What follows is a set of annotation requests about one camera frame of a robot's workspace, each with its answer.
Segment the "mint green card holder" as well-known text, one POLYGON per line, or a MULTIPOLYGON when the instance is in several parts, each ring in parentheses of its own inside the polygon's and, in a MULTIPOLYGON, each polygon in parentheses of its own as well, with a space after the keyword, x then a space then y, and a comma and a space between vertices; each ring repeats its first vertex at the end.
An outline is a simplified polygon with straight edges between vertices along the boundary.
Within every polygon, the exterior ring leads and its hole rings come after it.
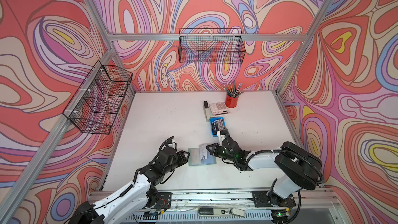
POLYGON ((189 148, 188 152, 190 153, 188 164, 189 166, 210 166, 216 164, 216 158, 212 156, 209 151, 207 151, 207 160, 201 164, 199 148, 189 148))

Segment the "white silver vip card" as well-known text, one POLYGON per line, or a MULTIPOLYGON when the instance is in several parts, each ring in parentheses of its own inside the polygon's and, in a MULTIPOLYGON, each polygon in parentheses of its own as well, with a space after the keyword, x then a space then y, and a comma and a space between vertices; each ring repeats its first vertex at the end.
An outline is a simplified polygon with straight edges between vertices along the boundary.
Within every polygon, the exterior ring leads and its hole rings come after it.
POLYGON ((207 144, 202 144, 199 147, 199 154, 200 154, 200 161, 201 164, 203 164, 207 160, 207 149, 206 149, 207 144))

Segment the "blue plastic card tray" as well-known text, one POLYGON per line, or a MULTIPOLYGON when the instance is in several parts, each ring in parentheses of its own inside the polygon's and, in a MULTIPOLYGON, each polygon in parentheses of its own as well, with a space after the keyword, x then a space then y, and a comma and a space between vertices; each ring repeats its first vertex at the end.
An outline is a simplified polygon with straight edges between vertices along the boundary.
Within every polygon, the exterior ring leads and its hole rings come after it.
POLYGON ((226 124, 223 117, 212 117, 209 121, 213 137, 217 137, 218 132, 226 129, 226 124))

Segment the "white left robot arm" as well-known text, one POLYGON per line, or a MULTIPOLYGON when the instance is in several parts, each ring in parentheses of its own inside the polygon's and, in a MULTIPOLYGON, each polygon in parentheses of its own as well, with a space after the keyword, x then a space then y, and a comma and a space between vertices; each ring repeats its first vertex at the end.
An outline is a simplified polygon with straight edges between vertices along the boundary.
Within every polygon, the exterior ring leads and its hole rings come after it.
POLYGON ((189 161, 188 151, 178 150, 174 137, 165 140, 155 157, 136 170, 133 179, 105 198, 82 203, 66 224, 119 224, 129 215, 157 204, 156 186, 165 183, 166 174, 173 174, 189 161))

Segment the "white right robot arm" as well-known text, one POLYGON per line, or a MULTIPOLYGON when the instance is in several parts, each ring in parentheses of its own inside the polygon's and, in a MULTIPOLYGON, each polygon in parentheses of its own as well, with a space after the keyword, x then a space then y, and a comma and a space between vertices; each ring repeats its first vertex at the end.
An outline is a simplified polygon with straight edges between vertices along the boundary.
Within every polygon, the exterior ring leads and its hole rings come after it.
POLYGON ((293 193, 315 190, 325 182, 322 161, 291 142, 284 142, 279 149, 252 152, 240 148, 230 136, 222 135, 218 143, 207 145, 206 150, 242 172, 280 169, 283 176, 276 178, 265 193, 265 203, 272 206, 286 205, 293 193))

